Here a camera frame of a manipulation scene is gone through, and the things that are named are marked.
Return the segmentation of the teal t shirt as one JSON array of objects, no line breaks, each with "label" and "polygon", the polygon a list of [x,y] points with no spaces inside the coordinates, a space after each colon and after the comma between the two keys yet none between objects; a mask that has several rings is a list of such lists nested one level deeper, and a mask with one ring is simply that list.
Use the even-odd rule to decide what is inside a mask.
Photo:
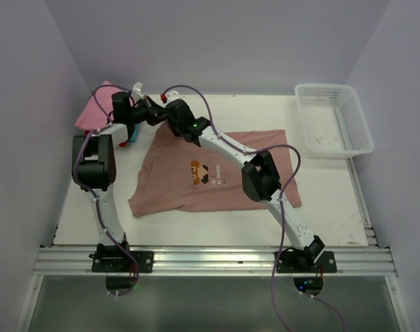
[{"label": "teal t shirt", "polygon": [[139,132],[139,124],[137,124],[135,126],[134,131],[133,131],[131,137],[129,138],[129,142],[136,142],[137,141],[138,132]]}]

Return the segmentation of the red t shirt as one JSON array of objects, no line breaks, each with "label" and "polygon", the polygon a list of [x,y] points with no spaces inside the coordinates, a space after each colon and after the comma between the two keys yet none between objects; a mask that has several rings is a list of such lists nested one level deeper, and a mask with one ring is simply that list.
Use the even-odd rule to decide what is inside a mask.
[{"label": "red t shirt", "polygon": [[124,147],[129,140],[128,132],[126,128],[106,130],[104,134],[111,135],[114,147],[117,147],[117,146]]}]

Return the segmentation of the dusty pink printed t shirt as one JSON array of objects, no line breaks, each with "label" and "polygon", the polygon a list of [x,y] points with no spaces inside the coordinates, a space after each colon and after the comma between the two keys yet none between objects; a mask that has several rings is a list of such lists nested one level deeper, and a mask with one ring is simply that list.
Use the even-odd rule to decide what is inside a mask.
[{"label": "dusty pink printed t shirt", "polygon": [[223,156],[176,137],[162,124],[138,173],[129,206],[134,217],[179,210],[263,210],[242,189],[241,171]]}]

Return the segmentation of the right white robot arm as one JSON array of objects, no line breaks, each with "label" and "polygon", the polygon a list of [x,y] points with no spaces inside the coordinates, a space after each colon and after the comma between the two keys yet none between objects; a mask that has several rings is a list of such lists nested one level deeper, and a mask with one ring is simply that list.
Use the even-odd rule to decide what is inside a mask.
[{"label": "right white robot arm", "polygon": [[163,93],[161,100],[175,135],[224,157],[240,170],[244,194],[250,200],[264,205],[282,227],[282,236],[289,238],[299,268],[309,272],[318,267],[325,244],[318,235],[308,229],[284,194],[286,186],[295,176],[290,175],[282,184],[271,155],[274,148],[291,149],[298,157],[299,167],[299,151],[288,144],[254,150],[219,131],[212,118],[195,118],[188,104],[176,91]]}]

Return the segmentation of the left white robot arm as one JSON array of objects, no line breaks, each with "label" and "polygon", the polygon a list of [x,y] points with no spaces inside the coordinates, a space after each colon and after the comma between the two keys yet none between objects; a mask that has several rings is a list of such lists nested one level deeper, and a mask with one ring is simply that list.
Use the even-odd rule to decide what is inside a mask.
[{"label": "left white robot arm", "polygon": [[95,214],[99,241],[94,259],[109,253],[108,264],[122,272],[132,255],[116,209],[113,184],[117,177],[114,149],[125,145],[142,122],[154,126],[166,119],[165,109],[148,96],[120,91],[111,96],[107,122],[73,137],[72,178],[88,196]]}]

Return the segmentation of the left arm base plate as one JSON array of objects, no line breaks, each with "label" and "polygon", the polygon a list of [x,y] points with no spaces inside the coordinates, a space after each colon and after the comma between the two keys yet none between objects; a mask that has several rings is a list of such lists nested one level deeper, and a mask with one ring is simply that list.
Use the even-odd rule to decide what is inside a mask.
[{"label": "left arm base plate", "polygon": [[117,250],[115,252],[90,254],[93,260],[91,270],[95,273],[151,273],[154,265],[154,252],[131,251],[133,259]]}]

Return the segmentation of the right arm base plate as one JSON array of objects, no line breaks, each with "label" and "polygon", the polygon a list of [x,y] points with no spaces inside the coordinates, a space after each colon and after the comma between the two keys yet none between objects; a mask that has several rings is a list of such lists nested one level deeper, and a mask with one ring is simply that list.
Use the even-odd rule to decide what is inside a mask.
[{"label": "right arm base plate", "polygon": [[309,262],[299,252],[292,248],[284,249],[280,256],[274,252],[277,259],[277,273],[337,273],[336,258],[332,251],[324,251],[316,263]]}]

